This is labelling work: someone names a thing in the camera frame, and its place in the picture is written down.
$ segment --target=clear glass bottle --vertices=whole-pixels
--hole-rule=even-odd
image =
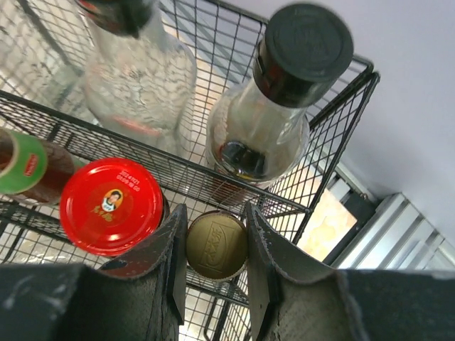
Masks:
[[[306,108],[347,69],[353,42],[334,13],[293,4],[273,15],[255,57],[253,78],[212,108],[205,158],[209,167],[265,188],[301,161],[310,134]],[[221,189],[217,201],[239,201]]]
[[[196,59],[165,32],[159,1],[77,2],[96,47],[85,70],[90,111],[104,128],[185,157]]]

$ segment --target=wire rack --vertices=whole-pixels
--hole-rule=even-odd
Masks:
[[[198,65],[193,145],[186,161],[87,123],[92,117],[87,115],[80,85],[92,43],[71,0],[0,0],[0,9],[4,126],[54,141],[83,161],[119,156],[140,162],[164,189],[171,209],[186,203],[190,222],[219,208],[243,219],[243,205],[229,205],[229,195],[241,193],[293,243],[304,233],[379,80],[370,62],[355,57],[324,98],[308,108],[311,141],[300,165],[260,190],[202,164],[210,109],[227,88],[250,77],[266,20],[221,1],[161,1],[166,30],[190,47]],[[217,202],[214,197],[227,200]],[[72,246],[58,218],[58,211],[49,207],[2,200],[0,262],[84,262],[97,268],[106,261]],[[180,340],[249,340],[247,307],[246,273],[215,283],[188,269],[186,322]]]

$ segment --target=dish rack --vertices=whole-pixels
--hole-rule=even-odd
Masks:
[[[308,108],[311,142],[300,165],[261,190],[205,168],[203,149],[212,105],[223,91],[251,75],[265,19],[216,0],[161,1],[166,30],[190,47],[198,64],[193,146],[187,161],[75,118],[85,104],[77,80],[92,44],[71,0],[0,0],[0,9],[4,126],[60,144],[83,161],[116,156],[139,162],[158,180],[171,209],[186,203],[190,222],[216,209],[244,219],[243,204],[213,199],[223,197],[216,190],[228,188],[236,196],[241,191],[245,202],[256,204],[295,244],[379,81],[373,64],[355,56],[324,98]],[[52,84],[57,92],[43,90]],[[207,185],[214,179],[220,184],[215,192]],[[73,247],[56,209],[0,201],[0,262],[58,261],[82,261],[96,268],[106,259]],[[180,340],[249,340],[246,273],[216,283],[188,269],[185,318]]]

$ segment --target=bottle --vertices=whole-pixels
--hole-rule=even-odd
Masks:
[[[84,166],[59,145],[0,129],[0,193],[31,205],[58,204],[63,188]]]
[[[297,166],[309,142],[306,108],[352,57],[350,32],[329,10],[293,4],[276,12],[257,47],[253,78],[225,92],[210,112],[208,167],[266,188]],[[233,205],[243,196],[232,191],[221,185],[215,199]]]
[[[196,59],[165,32],[158,0],[76,0],[95,54],[85,98],[104,128],[185,157],[190,150]]]

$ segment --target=brown bottle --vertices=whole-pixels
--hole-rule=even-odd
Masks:
[[[34,205],[54,205],[83,164],[52,142],[0,129],[0,193]]]

